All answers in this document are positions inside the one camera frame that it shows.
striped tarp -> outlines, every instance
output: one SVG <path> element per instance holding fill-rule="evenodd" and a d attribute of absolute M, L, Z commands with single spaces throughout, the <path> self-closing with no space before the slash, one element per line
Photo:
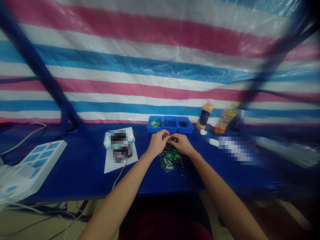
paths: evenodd
<path fill-rule="evenodd" d="M 182 115 L 209 123 L 241 100 L 300 1 L 5 0 L 85 122 Z M 0 76 L 33 76 L 0 33 Z M 317 37 L 291 51 L 264 89 L 320 100 Z M 60 122 L 40 82 L 0 85 L 1 122 Z M 318 124 L 320 107 L 260 93 L 247 124 Z"/>

blue stripe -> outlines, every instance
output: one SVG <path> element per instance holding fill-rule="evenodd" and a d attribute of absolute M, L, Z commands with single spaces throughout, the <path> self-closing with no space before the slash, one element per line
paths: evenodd
<path fill-rule="evenodd" d="M 220 0 L 238 6 L 268 12 L 276 16 L 291 17 L 301 9 L 301 0 Z"/>
<path fill-rule="evenodd" d="M 256 75 L 256 73 L 252 72 L 198 64 L 134 58 L 44 45 L 34 45 L 34 47 L 46 65 L 181 78 L 223 84 L 232 84 L 248 80 Z M 24 63 L 24 60 L 8 41 L 0 41 L 0 51 L 2 50 L 4 54 L 0 55 L 0 61 Z M 276 72 L 268 80 L 277 82 L 318 82 L 319 75 L 319 69 L 296 68 Z"/>
<path fill-rule="evenodd" d="M 186 106 L 152 106 L 145 104 L 125 104 L 111 102 L 75 102 L 71 104 L 77 112 L 124 112 L 139 114 L 160 114 L 176 116 L 199 116 L 201 107 Z M 60 108 L 54 101 L 35 101 L 35 100 L 16 100 L 0 101 L 0 111 L 18 112 L 18 111 L 60 111 Z M 210 117 L 220 117 L 223 109 L 214 109 Z M 320 110 L 266 110 L 251 109 L 246 111 L 246 117 L 266 118 L 266 117 L 297 117 L 309 116 L 320 118 Z"/>

forearm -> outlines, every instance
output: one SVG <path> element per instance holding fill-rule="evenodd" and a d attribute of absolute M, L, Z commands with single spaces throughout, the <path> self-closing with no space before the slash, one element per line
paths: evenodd
<path fill-rule="evenodd" d="M 235 239 L 267 239 L 247 207 L 202 156 L 195 151 L 189 158 L 232 236 Z"/>
<path fill-rule="evenodd" d="M 142 155 L 123 179 L 108 194 L 99 210 L 82 231 L 79 240 L 112 239 L 137 195 L 138 189 L 146 174 L 153 156 Z"/>

hand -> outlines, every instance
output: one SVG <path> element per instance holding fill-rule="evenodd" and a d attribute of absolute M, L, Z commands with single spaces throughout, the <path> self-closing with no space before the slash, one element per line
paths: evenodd
<path fill-rule="evenodd" d="M 181 152 L 182 154 L 190 156 L 192 153 L 197 152 L 189 142 L 186 135 L 175 133 L 172 134 L 171 137 L 175 139 L 174 141 L 168 141 L 168 143 L 170 143 L 172 146 L 178 149 L 179 152 Z"/>
<path fill-rule="evenodd" d="M 160 132 L 152 134 L 150 145 L 146 153 L 150 154 L 153 158 L 155 158 L 163 151 L 169 138 L 170 134 L 165 129 L 162 129 Z"/>

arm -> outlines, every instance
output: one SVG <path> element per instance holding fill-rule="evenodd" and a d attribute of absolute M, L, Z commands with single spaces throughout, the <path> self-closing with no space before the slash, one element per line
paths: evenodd
<path fill-rule="evenodd" d="M 148 167 L 152 160 L 162 152 L 169 138 L 169 132 L 164 129 L 152 135 L 146 153 L 108 194 L 78 240 L 108 240 L 114 237 L 137 195 Z"/>
<path fill-rule="evenodd" d="M 185 135 L 173 134 L 178 142 L 169 141 L 182 154 L 187 155 L 206 186 L 213 204 L 234 239 L 267 239 L 249 210 L 225 181 L 203 159 Z"/>

